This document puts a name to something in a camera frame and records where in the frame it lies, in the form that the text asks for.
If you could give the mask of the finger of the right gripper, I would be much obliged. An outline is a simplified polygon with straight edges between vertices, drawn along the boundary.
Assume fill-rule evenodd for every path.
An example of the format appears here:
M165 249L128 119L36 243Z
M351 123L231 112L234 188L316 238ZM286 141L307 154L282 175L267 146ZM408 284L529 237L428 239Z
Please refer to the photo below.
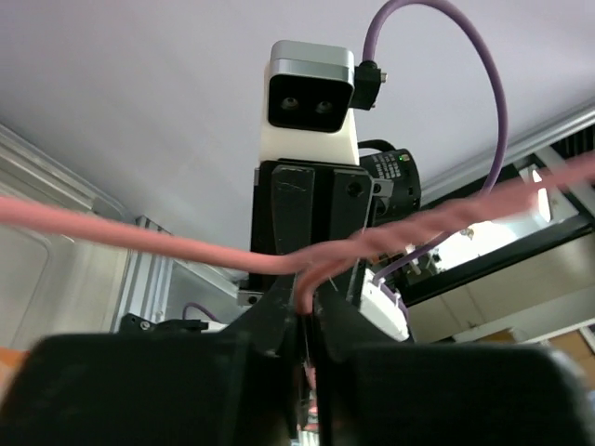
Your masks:
M310 167L280 164L272 172L271 210L276 253L290 254L311 242L315 173Z
M330 239L348 238L364 227L369 211L372 180L362 169L336 169L330 207Z

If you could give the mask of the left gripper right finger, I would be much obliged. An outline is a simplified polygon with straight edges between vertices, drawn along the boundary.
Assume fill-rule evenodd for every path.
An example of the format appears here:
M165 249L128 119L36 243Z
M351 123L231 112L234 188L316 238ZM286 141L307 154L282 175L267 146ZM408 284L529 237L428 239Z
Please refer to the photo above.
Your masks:
M316 295L323 445L590 445L594 410L580 368L535 344L411 344L333 286Z

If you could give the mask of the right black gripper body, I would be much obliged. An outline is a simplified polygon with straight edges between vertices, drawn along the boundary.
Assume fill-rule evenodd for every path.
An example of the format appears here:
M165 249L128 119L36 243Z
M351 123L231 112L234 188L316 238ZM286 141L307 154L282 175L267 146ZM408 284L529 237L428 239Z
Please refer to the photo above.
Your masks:
M280 164L310 167L314 170L313 204L311 210L311 242L309 245L333 241L330 239L330 207L332 202L333 173L336 169L362 169L372 180L371 199L364 228L374 222L373 212L376 197L386 197L392 193L392 184L387 180L376 179L364 168L356 165L327 164L306 161L279 160L267 161L255 169L253 186L253 206L250 249L268 255L276 253L272 210L272 172Z

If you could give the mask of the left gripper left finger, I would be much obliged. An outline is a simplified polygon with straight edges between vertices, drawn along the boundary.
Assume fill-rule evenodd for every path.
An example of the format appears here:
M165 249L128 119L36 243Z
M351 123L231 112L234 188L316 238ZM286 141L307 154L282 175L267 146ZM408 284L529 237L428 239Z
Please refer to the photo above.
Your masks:
M216 333L61 334L1 405L5 445L286 445L297 433L290 276Z

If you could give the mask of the pink hanger with orange trousers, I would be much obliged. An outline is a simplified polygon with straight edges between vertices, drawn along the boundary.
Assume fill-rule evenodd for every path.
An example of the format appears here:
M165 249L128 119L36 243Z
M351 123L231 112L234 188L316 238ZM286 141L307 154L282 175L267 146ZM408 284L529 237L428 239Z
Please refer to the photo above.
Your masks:
M489 192L451 200L401 221L358 230L348 239L317 243L283 256L180 238L12 197L1 199L1 222L223 268L265 275L297 274L293 292L295 311L309 315L316 289L353 266L356 260L399 253L409 245L434 242L440 236L448 237L475 223L527 211L541 189L566 190L579 181L593 181L594 156L581 155L560 169L541 172L540 176L542 179L537 183L509 180Z

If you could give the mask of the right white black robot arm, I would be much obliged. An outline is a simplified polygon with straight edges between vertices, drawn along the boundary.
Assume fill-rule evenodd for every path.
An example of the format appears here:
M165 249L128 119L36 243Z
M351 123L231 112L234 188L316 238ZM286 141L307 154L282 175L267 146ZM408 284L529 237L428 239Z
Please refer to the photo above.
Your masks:
M358 144L362 154L356 185L340 174L338 167L313 164L305 199L294 198L288 180L296 177L294 163L266 162L255 171L251 225L251 249L261 254L286 254L303 246L338 240L363 226L376 227L403 219L419 208L420 183L417 166L407 149L396 149L382 139ZM377 327L400 341L413 336L408 313L395 279L398 271L383 273L385 267L409 263L404 253L376 255L337 276L332 283L345 293ZM241 279L232 295L229 281L214 268L197 273L178 260L137 254L126 274L126 312L146 328L152 322L186 319L198 314L211 332L231 319L231 303L242 307L256 304L275 279L249 274ZM206 275L214 273L211 279Z

